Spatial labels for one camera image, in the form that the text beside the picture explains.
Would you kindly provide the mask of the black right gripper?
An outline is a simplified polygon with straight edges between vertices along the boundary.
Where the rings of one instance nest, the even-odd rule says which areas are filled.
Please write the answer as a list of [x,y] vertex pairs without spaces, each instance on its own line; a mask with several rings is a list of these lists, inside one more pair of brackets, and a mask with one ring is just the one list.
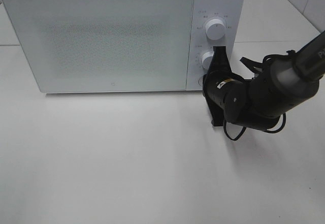
[[232,73],[226,46],[214,46],[207,74],[203,76],[203,96],[213,127],[224,122],[250,122],[250,79]]

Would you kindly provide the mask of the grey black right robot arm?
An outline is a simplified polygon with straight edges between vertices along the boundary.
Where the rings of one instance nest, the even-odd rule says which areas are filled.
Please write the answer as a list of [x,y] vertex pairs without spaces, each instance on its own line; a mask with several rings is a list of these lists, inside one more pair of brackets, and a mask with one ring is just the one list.
[[232,72],[224,46],[213,48],[203,76],[203,95],[213,126],[241,126],[269,134],[280,132],[286,113],[316,95],[324,76],[324,33],[286,55],[270,54],[262,62],[242,57],[240,62],[255,77],[244,79]]

